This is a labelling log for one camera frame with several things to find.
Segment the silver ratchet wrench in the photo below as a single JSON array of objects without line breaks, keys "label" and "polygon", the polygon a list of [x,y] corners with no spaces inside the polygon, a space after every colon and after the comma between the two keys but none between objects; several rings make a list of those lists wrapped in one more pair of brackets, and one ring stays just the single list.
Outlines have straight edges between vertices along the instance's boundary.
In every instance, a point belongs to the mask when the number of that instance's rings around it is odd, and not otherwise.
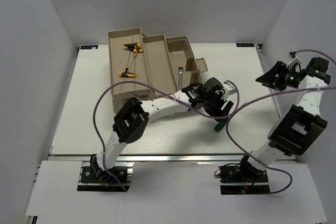
[{"label": "silver ratchet wrench", "polygon": [[179,90],[181,90],[183,86],[183,72],[184,72],[184,68],[179,67],[178,68],[178,75],[179,75],[178,88]]}]

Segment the large green screwdriver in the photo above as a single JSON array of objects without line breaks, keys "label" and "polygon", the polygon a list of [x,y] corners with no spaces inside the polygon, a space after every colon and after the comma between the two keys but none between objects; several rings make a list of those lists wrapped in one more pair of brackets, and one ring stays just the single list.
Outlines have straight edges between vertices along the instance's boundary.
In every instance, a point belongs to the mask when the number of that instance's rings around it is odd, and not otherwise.
[{"label": "large green screwdriver", "polygon": [[214,127],[215,132],[220,132],[226,125],[227,121],[218,122],[217,125]]}]

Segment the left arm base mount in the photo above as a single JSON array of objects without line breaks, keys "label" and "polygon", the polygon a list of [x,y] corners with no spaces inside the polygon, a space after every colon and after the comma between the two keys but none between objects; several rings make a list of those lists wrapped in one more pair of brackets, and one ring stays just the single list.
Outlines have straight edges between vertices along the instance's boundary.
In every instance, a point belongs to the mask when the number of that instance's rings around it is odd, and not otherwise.
[{"label": "left arm base mount", "polygon": [[103,172],[102,177],[98,178],[89,163],[83,163],[80,169],[77,191],[127,192],[131,185],[131,167],[116,166],[110,169],[110,173],[112,173],[120,181],[124,189],[110,174]]}]

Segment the long yellow black T-handle key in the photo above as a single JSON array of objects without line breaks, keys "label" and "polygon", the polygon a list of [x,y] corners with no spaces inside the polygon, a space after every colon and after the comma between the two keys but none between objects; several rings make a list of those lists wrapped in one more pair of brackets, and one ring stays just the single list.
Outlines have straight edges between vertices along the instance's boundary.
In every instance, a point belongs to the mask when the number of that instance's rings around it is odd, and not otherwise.
[{"label": "long yellow black T-handle key", "polygon": [[128,50],[133,53],[133,58],[128,65],[128,67],[131,67],[132,63],[134,62],[134,60],[138,56],[138,54],[144,53],[144,49],[142,49],[140,47],[128,47]]}]

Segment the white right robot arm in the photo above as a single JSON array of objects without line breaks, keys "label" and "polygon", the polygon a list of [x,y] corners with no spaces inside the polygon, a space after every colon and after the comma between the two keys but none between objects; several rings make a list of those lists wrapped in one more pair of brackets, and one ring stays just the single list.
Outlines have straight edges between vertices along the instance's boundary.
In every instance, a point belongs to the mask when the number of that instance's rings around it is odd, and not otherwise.
[{"label": "white right robot arm", "polygon": [[306,68],[297,71],[296,67],[300,64],[298,57],[294,57],[288,64],[278,61],[268,72],[256,79],[274,90],[283,91],[292,87],[299,89],[300,93],[288,112],[270,130],[267,143],[241,160],[237,175],[245,182],[259,177],[266,166],[278,158],[302,155],[327,127],[327,121],[320,114],[320,103],[322,89],[331,80],[327,74],[329,62],[315,57]]}]

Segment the yellow black T-handle hex key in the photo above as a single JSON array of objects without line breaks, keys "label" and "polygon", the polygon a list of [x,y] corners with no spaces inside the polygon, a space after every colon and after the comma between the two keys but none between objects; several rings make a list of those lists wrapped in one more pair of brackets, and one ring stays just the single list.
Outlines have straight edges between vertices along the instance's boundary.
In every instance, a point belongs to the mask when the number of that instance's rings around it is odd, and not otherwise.
[{"label": "yellow black T-handle hex key", "polygon": [[119,78],[121,78],[121,83],[125,82],[125,79],[136,79],[138,75],[134,72],[130,72],[128,67],[125,67],[125,69],[122,72],[119,72]]}]

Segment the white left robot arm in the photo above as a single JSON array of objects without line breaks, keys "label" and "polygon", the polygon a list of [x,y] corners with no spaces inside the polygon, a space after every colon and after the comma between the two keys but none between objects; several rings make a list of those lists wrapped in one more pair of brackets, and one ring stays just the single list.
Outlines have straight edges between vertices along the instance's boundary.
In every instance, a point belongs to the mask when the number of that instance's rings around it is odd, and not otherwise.
[{"label": "white left robot arm", "polygon": [[234,85],[228,81],[221,83],[216,78],[210,78],[204,84],[191,84],[154,100],[130,98],[115,115],[110,138],[102,143],[102,151],[90,160],[93,176],[99,182],[107,182],[111,178],[119,180],[118,172],[113,170],[117,158],[128,144],[142,137],[149,123],[157,119],[204,109],[205,117],[224,122],[233,106],[228,97],[236,92]]}]

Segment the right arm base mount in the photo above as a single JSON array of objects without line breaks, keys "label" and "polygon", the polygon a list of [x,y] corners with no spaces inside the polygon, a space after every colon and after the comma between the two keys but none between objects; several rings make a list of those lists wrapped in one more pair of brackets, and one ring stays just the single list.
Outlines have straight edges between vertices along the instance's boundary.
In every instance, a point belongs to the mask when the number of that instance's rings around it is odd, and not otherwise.
[{"label": "right arm base mount", "polygon": [[265,195],[270,193],[266,171],[260,175],[244,177],[240,174],[239,165],[228,163],[218,166],[214,177],[219,179],[221,195]]}]

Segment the beige plastic toolbox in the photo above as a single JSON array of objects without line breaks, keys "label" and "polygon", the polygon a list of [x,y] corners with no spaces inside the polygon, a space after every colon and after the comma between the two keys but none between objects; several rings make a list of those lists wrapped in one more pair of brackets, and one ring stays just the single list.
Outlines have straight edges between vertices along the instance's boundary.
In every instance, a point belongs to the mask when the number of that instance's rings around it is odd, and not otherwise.
[{"label": "beige plastic toolbox", "polygon": [[123,44],[140,42],[144,53],[138,54],[129,68],[138,75],[134,81],[151,85],[167,94],[173,94],[178,89],[178,68],[183,67],[183,86],[201,83],[202,72],[208,67],[204,58],[195,58],[187,37],[166,38],[164,35],[146,36],[141,28],[132,28],[108,32],[110,79],[111,83],[119,85],[112,89],[113,111],[117,113],[131,97],[140,100],[153,100],[160,97],[154,90],[138,84],[121,83],[119,72],[122,72],[131,62],[129,51]]}]

